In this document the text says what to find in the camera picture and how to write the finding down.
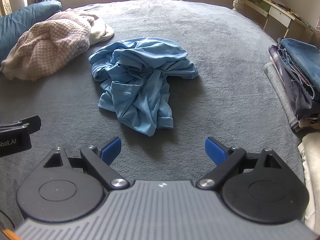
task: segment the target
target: folded clothes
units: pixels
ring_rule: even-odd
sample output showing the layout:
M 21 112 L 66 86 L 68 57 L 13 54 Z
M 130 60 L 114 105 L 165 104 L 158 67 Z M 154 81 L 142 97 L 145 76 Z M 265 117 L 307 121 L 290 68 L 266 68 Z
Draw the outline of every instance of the folded clothes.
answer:
M 310 114 L 310 115 L 298 116 L 299 121 L 318 120 L 318 119 L 320 119 L 320 114 Z
M 293 113 L 285 87 L 277 74 L 276 68 L 272 63 L 267 63 L 263 67 L 264 72 L 270 80 L 274 90 L 276 91 L 278 98 L 282 104 L 284 112 L 288 118 L 289 125 L 294 132 L 301 130 L 297 116 Z
M 279 75 L 282 78 L 282 70 L 281 70 L 282 64 L 281 64 L 280 55 L 278 53 L 278 47 L 275 45 L 271 45 L 268 50 L 269 50 L 270 56 L 272 57 L 272 60 L 275 63 L 275 67 L 277 68 L 277 71 L 279 72 Z
M 320 53 L 316 46 L 294 39 L 282 39 L 281 45 L 320 91 Z
M 269 59 L 270 59 L 271 63 L 273 64 L 273 66 L 275 67 L 281 82 L 283 83 L 282 72 L 280 74 L 279 69 L 276 67 L 276 63 L 274 62 L 274 60 L 271 56 L 269 57 Z
M 19 38 L 0 71 L 10 80 L 33 81 L 55 73 L 89 48 L 93 21 L 90 16 L 58 12 L 36 23 Z
M 300 121 L 299 120 L 299 127 L 300 128 L 305 128 L 305 127 L 311 127 L 313 129 L 317 129 L 319 130 L 320 129 L 320 122 L 319 120 L 303 120 L 303 121 Z
M 286 66 L 282 70 L 282 77 L 295 115 L 305 116 L 320 113 L 320 103 L 312 100 L 306 89 Z
M 296 65 L 296 63 L 293 61 L 287 50 L 278 49 L 278 55 L 280 56 L 280 59 L 284 64 L 284 67 L 290 70 L 290 73 L 294 75 L 293 78 L 295 78 L 297 82 L 305 88 L 305 90 L 311 96 L 311 99 L 314 101 L 319 101 L 320 93 L 314 87 L 309 78 L 306 77 L 303 71 Z
M 193 79 L 196 66 L 176 42 L 135 38 L 100 48 L 89 57 L 92 76 L 105 91 L 99 107 L 116 112 L 120 122 L 152 136 L 156 128 L 173 128 L 167 76 Z

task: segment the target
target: bed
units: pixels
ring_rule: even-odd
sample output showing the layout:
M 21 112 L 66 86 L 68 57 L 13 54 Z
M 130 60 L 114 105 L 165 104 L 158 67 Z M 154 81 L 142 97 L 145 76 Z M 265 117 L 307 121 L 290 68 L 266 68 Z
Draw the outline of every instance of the bed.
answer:
M 31 150 L 0 158 L 0 205 L 15 224 L 23 219 L 15 202 L 17 188 L 52 148 L 72 152 L 113 136 L 121 138 L 122 153 L 112 167 L 131 182 L 197 181 L 215 167 L 204 150 L 208 136 L 250 152 L 273 148 L 304 182 L 297 150 L 300 138 L 291 131 L 263 72 L 268 47 L 275 42 L 259 26 L 225 7 L 176 0 L 113 2 L 82 9 L 102 17 L 113 27 L 114 37 L 37 82 L 9 81 L 0 75 L 1 122 L 33 114 L 42 119 L 41 130 L 31 135 Z M 148 36 L 176 41 L 199 70 L 192 80 L 168 78 L 174 129 L 157 130 L 152 137 L 98 108 L 102 90 L 88 63 L 88 57 L 106 44 Z M 10 228 L 8 221 L 0 221 Z

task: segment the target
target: metal screw head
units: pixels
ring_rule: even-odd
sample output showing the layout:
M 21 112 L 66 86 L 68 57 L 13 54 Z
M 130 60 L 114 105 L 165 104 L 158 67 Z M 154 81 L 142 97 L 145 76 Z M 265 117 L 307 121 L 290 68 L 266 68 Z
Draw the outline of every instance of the metal screw head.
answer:
M 90 145 L 90 146 L 88 146 L 88 149 L 90 149 L 90 150 L 93 150 L 93 149 L 95 149 L 95 148 L 96 148 L 95 145 Z
M 165 182 L 161 182 L 158 184 L 159 187 L 164 188 L 166 187 L 168 184 L 166 184 Z
M 114 187 L 123 187 L 125 185 L 127 185 L 127 181 L 125 179 L 114 179 L 113 181 L 111 181 L 111 185 Z
M 214 180 L 213 179 L 201 179 L 199 181 L 199 185 L 201 187 L 212 187 L 214 185 Z

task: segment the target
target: white cloth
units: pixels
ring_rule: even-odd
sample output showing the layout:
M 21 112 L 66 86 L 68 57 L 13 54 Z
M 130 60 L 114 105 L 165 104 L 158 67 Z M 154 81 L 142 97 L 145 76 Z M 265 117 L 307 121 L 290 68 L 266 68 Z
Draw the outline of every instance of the white cloth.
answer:
M 305 213 L 305 225 L 320 234 L 320 132 L 310 133 L 298 146 L 302 157 L 309 204 Z
M 66 12 L 74 12 L 77 15 L 90 16 L 94 18 L 94 22 L 91 23 L 90 46 L 98 42 L 107 41 L 111 39 L 111 37 L 114 34 L 113 28 L 111 28 L 108 24 L 106 24 L 101 18 L 99 18 L 95 14 L 90 14 L 83 10 L 71 8 L 68 8 Z
M 55 73 L 89 48 L 93 21 L 90 16 L 59 12 L 36 23 L 18 39 L 0 71 L 10 80 L 32 81 Z

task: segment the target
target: stack of folded clothes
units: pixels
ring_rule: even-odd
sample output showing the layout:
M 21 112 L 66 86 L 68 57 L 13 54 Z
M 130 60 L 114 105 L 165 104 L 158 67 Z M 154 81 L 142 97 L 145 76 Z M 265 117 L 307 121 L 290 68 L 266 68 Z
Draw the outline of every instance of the stack of folded clothes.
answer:
M 270 79 L 272 71 L 265 72 L 275 88 L 287 114 L 290 126 L 298 131 L 304 127 L 320 129 L 320 53 L 310 44 L 294 39 L 279 39 L 278 45 L 269 47 L 270 60 L 285 88 L 280 93 L 279 84 Z M 289 102 L 291 109 L 286 109 L 284 102 Z M 293 112 L 295 120 L 290 120 L 288 113 Z

